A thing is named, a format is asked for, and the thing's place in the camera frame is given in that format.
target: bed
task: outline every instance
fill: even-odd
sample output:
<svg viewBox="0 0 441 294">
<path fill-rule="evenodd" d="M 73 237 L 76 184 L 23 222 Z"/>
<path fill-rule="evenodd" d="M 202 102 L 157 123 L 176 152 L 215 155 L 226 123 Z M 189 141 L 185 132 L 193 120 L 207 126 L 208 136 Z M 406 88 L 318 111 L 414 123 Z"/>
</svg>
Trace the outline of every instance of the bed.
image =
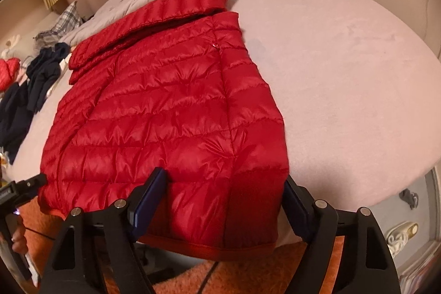
<svg viewBox="0 0 441 294">
<path fill-rule="evenodd" d="M 146 1 L 110 0 L 65 41 L 76 45 L 100 20 Z M 350 211 L 371 206 L 440 159 L 441 65 L 385 8 L 372 0 L 229 0 L 228 8 L 284 117 L 290 175 L 315 198 Z M 34 117 L 9 178 L 39 172 L 70 75 Z M 298 240 L 283 212 L 278 223 L 278 245 Z"/>
</svg>

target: quilted panel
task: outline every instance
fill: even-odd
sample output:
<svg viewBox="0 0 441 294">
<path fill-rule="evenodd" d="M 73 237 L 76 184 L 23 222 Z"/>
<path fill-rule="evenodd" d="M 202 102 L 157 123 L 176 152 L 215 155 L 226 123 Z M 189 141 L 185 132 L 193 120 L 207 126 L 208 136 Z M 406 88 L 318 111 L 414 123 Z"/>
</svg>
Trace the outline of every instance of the quilted panel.
<svg viewBox="0 0 441 294">
<path fill-rule="evenodd" d="M 0 59 L 0 91 L 6 91 L 7 88 L 14 82 L 19 69 L 19 59 Z"/>
<path fill-rule="evenodd" d="M 147 243 L 210 259 L 274 244 L 283 119 L 225 2 L 157 0 L 80 44 L 43 152 L 43 207 L 105 208 L 162 166 Z"/>
</svg>

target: black cable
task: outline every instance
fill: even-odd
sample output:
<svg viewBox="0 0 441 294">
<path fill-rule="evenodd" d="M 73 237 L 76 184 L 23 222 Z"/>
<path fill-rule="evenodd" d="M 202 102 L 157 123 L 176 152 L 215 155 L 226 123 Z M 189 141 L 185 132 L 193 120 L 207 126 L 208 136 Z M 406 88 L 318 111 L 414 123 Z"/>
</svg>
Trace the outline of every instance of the black cable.
<svg viewBox="0 0 441 294">
<path fill-rule="evenodd" d="M 36 230 L 30 229 L 30 228 L 28 228 L 28 227 L 26 227 L 26 226 L 25 226 L 25 228 L 26 228 L 26 230 L 30 230 L 31 232 L 34 232 L 34 233 L 36 233 L 36 234 L 39 234 L 40 236 L 43 236 L 43 237 L 45 237 L 45 238 L 48 238 L 48 239 L 50 239 L 50 240 L 52 240 L 52 241 L 55 240 L 55 238 L 52 238 L 52 237 L 50 237 L 50 236 L 48 236 L 48 235 L 45 235 L 45 234 L 40 233 L 40 232 L 37 232 Z"/>
<path fill-rule="evenodd" d="M 202 280 L 202 284 L 199 287 L 199 290 L 198 290 L 197 294 L 202 294 L 202 292 L 204 291 L 208 281 L 210 280 L 211 275 L 216 270 L 218 265 L 219 265 L 219 262 L 215 262 L 213 264 L 213 266 L 211 267 L 211 269 L 208 271 L 207 275 L 205 276 L 204 280 Z"/>
</svg>

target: metal screw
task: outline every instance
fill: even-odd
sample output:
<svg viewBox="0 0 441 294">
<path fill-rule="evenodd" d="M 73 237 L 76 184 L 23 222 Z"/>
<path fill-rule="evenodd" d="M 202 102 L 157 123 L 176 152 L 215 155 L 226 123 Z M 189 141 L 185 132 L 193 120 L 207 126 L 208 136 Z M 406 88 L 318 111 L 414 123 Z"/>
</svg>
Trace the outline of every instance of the metal screw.
<svg viewBox="0 0 441 294">
<path fill-rule="evenodd" d="M 115 202 L 115 207 L 122 208 L 125 207 L 126 204 L 127 202 L 124 199 L 119 199 L 118 201 Z"/>
<path fill-rule="evenodd" d="M 317 199 L 317 201 L 315 202 L 315 205 L 319 208 L 328 207 L 328 204 L 326 203 L 326 201 L 323 201 L 322 199 Z"/>
<path fill-rule="evenodd" d="M 72 209 L 71 211 L 71 215 L 73 215 L 74 217 L 76 215 L 79 215 L 81 213 L 81 208 L 80 207 L 75 207 L 74 209 Z"/>
<path fill-rule="evenodd" d="M 370 216 L 370 214 L 371 214 L 370 209 L 366 208 L 366 207 L 361 207 L 360 208 L 360 212 L 361 212 L 362 215 L 365 215 L 366 217 Z"/>
</svg>

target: plaid pillow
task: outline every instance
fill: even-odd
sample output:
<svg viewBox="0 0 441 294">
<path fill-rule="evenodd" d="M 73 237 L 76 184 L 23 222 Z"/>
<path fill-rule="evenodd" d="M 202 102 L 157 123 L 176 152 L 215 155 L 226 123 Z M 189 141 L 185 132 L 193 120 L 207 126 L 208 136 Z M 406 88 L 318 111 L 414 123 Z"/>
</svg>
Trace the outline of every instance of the plaid pillow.
<svg viewBox="0 0 441 294">
<path fill-rule="evenodd" d="M 52 29 L 37 34 L 34 38 L 34 49 L 40 51 L 41 48 L 53 47 L 63 36 L 78 28 L 81 24 L 83 24 L 83 21 L 77 10 L 77 1 L 74 1 L 58 17 Z"/>
</svg>

